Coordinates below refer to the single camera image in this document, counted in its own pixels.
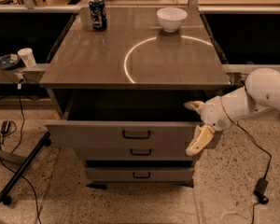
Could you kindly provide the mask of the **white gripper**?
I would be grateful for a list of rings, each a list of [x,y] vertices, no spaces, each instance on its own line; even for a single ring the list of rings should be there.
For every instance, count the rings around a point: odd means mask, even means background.
[[[201,112],[201,120],[205,124],[196,126],[193,139],[186,148],[186,153],[189,156],[194,156],[201,152],[212,141],[216,131],[223,131],[232,125],[220,96],[216,96],[205,103],[202,101],[189,101],[184,103],[184,107],[197,113]]]

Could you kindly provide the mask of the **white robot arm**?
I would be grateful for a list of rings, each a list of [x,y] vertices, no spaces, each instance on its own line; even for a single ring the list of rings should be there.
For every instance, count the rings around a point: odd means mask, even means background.
[[[215,132],[229,128],[236,121],[280,111],[280,72],[270,68],[254,70],[242,88],[206,102],[186,102],[184,106],[196,111],[203,122],[203,126],[196,126],[186,149],[186,153],[193,156],[212,141]]]

